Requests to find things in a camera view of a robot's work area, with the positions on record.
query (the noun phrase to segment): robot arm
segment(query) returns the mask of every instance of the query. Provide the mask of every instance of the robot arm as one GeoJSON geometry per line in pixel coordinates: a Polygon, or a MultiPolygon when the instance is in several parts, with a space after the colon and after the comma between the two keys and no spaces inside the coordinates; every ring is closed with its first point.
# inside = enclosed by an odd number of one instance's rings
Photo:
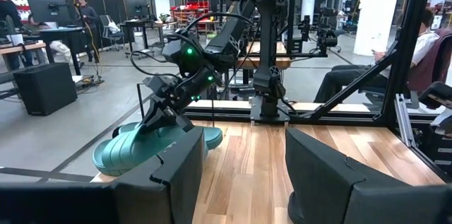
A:
{"type": "MultiPolygon", "coordinates": [[[[268,49],[262,52],[265,57],[261,55],[262,65],[259,68],[261,71],[268,71],[274,66],[276,30],[279,24],[284,22],[287,0],[243,1],[242,16],[250,18],[256,7],[261,15],[271,18],[271,22],[263,26],[263,30],[265,28],[272,32],[265,34],[272,40],[266,43],[265,47],[268,49]]],[[[143,132],[174,124],[178,124],[186,131],[192,128],[191,122],[181,115],[183,109],[192,101],[199,100],[200,94],[212,84],[222,83],[222,73],[231,69],[237,60],[239,54],[237,42],[245,29],[244,22],[238,18],[230,18],[222,32],[210,41],[206,49],[199,44],[196,35],[188,30],[182,29],[167,35],[169,43],[163,49],[162,55],[168,62],[179,67],[182,77],[154,76],[145,80],[145,84],[154,93],[151,96],[150,109],[141,122],[145,125],[143,132]]],[[[265,93],[264,88],[261,87],[259,91],[265,93]]]]}

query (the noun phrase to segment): wooden table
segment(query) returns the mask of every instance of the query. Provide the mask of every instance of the wooden table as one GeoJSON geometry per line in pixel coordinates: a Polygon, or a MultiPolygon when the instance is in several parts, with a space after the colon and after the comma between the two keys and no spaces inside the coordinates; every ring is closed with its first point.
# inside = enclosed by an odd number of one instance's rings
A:
{"type": "MultiPolygon", "coordinates": [[[[36,44],[25,45],[26,50],[34,50],[34,49],[45,48],[45,47],[46,47],[45,43],[36,43],[36,44]]],[[[14,54],[14,53],[21,52],[21,51],[23,51],[22,47],[13,46],[12,44],[0,45],[0,54],[2,55],[3,60],[5,61],[6,69],[8,71],[11,71],[11,67],[9,66],[9,62],[8,62],[8,59],[6,58],[6,55],[14,54]]],[[[39,55],[37,55],[37,58],[38,58],[38,62],[40,64],[45,62],[45,59],[41,59],[41,57],[39,55]]]]}
{"type": "MultiPolygon", "coordinates": [[[[248,43],[248,47],[246,50],[249,50],[251,43],[248,43]]],[[[261,52],[261,42],[255,41],[251,48],[251,54],[258,54],[261,52]]],[[[286,55],[286,49],[282,42],[278,42],[276,44],[276,54],[277,55],[286,55]]],[[[244,57],[240,57],[237,60],[236,67],[240,66],[244,61],[244,57]]],[[[249,57],[244,62],[242,69],[256,69],[261,63],[261,59],[259,57],[249,57]]],[[[276,57],[276,66],[279,69],[288,69],[290,67],[291,61],[289,57],[276,57]]]]}
{"type": "MultiPolygon", "coordinates": [[[[39,49],[39,48],[45,48],[45,43],[36,43],[31,45],[25,45],[26,50],[33,50],[33,49],[39,49]]],[[[13,47],[12,44],[7,45],[0,45],[0,54],[12,54],[16,52],[21,52],[23,49],[22,47],[13,47]]]]}
{"type": "Polygon", "coordinates": [[[220,21],[218,21],[218,20],[210,20],[210,19],[200,20],[196,24],[196,35],[198,35],[198,37],[199,37],[200,30],[198,28],[198,24],[204,24],[205,25],[205,27],[206,27],[205,32],[206,32],[206,35],[207,35],[207,32],[208,32],[207,26],[210,25],[210,24],[213,25],[213,31],[216,32],[217,31],[217,27],[216,27],[217,23],[220,23],[220,21]]]}
{"type": "Polygon", "coordinates": [[[171,26],[171,25],[176,25],[177,22],[168,22],[168,23],[163,23],[162,21],[157,21],[153,23],[153,27],[158,27],[158,28],[163,28],[163,26],[171,26]]]}
{"type": "MultiPolygon", "coordinates": [[[[246,50],[249,50],[251,46],[251,42],[248,43],[248,47],[246,47],[246,50]]],[[[253,47],[251,48],[251,54],[258,54],[261,52],[261,42],[260,41],[255,41],[253,43],[253,47]]],[[[276,54],[277,55],[287,55],[287,51],[285,49],[285,46],[282,42],[277,42],[276,43],[276,54]]]]}
{"type": "MultiPolygon", "coordinates": [[[[314,111],[321,104],[318,103],[294,103],[292,106],[297,111],[314,111]]],[[[214,100],[213,106],[215,108],[239,108],[251,109],[251,104],[248,101],[234,101],[234,100],[214,100]]],[[[212,100],[198,100],[190,103],[189,107],[212,107],[212,100]]],[[[370,112],[363,104],[338,104],[331,111],[343,112],[370,112]]]]}
{"type": "MultiPolygon", "coordinates": [[[[210,122],[194,122],[210,126],[210,122]]],[[[216,122],[223,142],[204,163],[193,223],[288,224],[292,184],[283,126],[216,122]]],[[[294,125],[336,150],[413,186],[443,184],[386,128],[294,125]]],[[[115,177],[96,176],[92,182],[115,177]]]]}

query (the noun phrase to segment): black box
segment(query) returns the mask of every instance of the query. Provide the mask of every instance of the black box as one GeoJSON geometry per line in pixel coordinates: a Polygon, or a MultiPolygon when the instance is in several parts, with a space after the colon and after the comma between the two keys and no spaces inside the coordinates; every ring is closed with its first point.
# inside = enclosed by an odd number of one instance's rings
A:
{"type": "Polygon", "coordinates": [[[14,79],[30,115],[51,114],[77,99],[67,63],[34,66],[14,73],[14,79]]]}

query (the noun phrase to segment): robot workstation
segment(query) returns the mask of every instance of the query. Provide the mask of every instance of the robot workstation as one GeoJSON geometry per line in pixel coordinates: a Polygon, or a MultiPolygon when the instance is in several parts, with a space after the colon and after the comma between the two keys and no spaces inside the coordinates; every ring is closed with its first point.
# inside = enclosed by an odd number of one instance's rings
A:
{"type": "MultiPolygon", "coordinates": [[[[209,13],[166,34],[163,57],[180,76],[152,74],[153,91],[141,122],[114,131],[94,151],[105,183],[9,184],[0,186],[5,223],[192,223],[207,151],[219,146],[218,128],[194,126],[184,108],[213,85],[221,85],[243,55],[238,40],[261,14],[260,64],[254,76],[255,122],[290,120],[291,105],[275,66],[277,38],[288,0],[238,0],[235,13],[209,13]],[[229,16],[206,48],[190,29],[210,16],[229,16]]],[[[321,31],[320,50],[337,38],[321,31]]],[[[412,187],[372,169],[297,129],[285,130],[285,160],[294,188],[287,206],[293,223],[450,223],[452,190],[446,185],[412,187]]]]}

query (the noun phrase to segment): office chair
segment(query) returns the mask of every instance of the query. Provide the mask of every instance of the office chair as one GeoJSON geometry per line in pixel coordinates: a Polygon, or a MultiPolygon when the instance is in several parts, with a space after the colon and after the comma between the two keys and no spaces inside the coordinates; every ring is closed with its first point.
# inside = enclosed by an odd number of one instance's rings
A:
{"type": "Polygon", "coordinates": [[[124,36],[125,34],[121,31],[117,32],[117,33],[113,33],[112,29],[109,27],[110,23],[114,23],[114,21],[112,20],[112,18],[110,18],[109,15],[100,15],[100,21],[102,22],[102,25],[104,26],[104,30],[102,33],[102,37],[105,39],[110,40],[110,42],[114,45],[112,45],[110,47],[111,48],[116,48],[116,51],[119,51],[120,49],[124,48],[124,36]],[[123,44],[122,46],[119,46],[117,44],[118,41],[123,40],[123,44]]]}
{"type": "MultiPolygon", "coordinates": [[[[336,37],[339,37],[339,36],[345,34],[344,30],[342,30],[342,29],[338,30],[338,17],[337,16],[329,16],[329,17],[327,17],[327,19],[328,19],[327,20],[328,25],[335,29],[334,34],[336,35],[336,37]]],[[[340,51],[342,51],[342,47],[340,47],[339,45],[337,45],[335,47],[331,47],[331,48],[335,48],[338,51],[338,53],[340,53],[340,51]]]]}
{"type": "MultiPolygon", "coordinates": [[[[451,55],[452,55],[452,30],[447,29],[439,29],[435,32],[440,36],[437,42],[434,44],[432,49],[427,53],[426,57],[418,64],[422,62],[429,62],[430,59],[427,59],[430,55],[434,55],[434,58],[430,64],[427,66],[427,71],[418,71],[417,73],[421,73],[422,75],[431,75],[431,80],[428,84],[432,84],[436,81],[441,81],[443,83],[446,82],[447,72],[449,68],[449,64],[451,63],[451,55]]],[[[425,86],[417,85],[417,78],[419,75],[413,74],[411,71],[409,76],[409,83],[406,86],[405,90],[405,103],[406,107],[410,109],[418,109],[419,108],[419,98],[418,95],[424,92],[427,89],[425,86]]],[[[358,90],[358,93],[365,93],[367,99],[370,100],[372,104],[365,104],[367,108],[371,111],[379,111],[381,105],[384,101],[384,95],[386,92],[386,88],[377,88],[365,86],[358,90]]]]}

